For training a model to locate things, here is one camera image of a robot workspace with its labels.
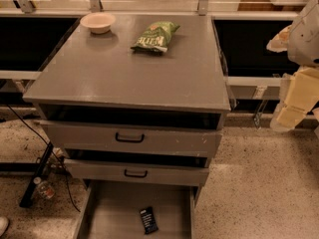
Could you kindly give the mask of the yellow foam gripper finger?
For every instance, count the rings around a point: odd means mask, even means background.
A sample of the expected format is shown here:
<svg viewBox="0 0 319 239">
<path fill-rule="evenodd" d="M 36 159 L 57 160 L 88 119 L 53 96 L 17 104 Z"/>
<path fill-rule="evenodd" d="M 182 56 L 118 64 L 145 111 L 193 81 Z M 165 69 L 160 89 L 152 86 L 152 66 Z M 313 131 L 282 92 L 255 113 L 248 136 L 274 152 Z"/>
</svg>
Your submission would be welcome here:
<svg viewBox="0 0 319 239">
<path fill-rule="evenodd" d="M 284 74 L 279 99 L 270 127 L 278 132 L 291 131 L 319 102 L 319 69 L 300 67 L 293 75 Z"/>
</svg>

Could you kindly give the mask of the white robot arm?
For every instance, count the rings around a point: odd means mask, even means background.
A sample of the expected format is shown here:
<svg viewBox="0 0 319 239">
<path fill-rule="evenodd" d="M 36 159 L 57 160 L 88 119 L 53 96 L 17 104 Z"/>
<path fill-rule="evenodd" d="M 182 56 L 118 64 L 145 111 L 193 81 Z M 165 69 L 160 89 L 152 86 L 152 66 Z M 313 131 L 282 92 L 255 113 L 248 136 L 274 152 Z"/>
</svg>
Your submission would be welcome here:
<svg viewBox="0 0 319 239">
<path fill-rule="evenodd" d="M 270 127 L 278 132 L 295 129 L 319 102 L 319 0 L 309 0 L 292 24 L 271 39 L 266 49 L 287 52 L 299 65 L 293 75 L 284 74 Z"/>
</svg>

